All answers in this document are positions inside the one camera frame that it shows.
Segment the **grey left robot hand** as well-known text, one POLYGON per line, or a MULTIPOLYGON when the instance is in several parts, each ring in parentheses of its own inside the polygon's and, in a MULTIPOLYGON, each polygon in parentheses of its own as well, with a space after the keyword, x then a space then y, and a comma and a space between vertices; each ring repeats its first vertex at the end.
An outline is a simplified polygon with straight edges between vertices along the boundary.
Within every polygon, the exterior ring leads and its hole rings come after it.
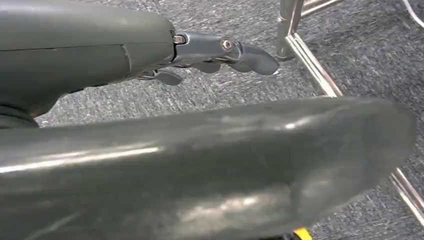
POLYGON ((296 33, 310 11, 281 1, 278 50, 292 49, 325 96, 40 128, 36 117, 86 88, 180 84, 166 67, 272 75, 279 63, 153 12, 1 1, 1 239, 300 239, 378 185, 413 150, 416 118, 399 103, 341 95, 296 33))

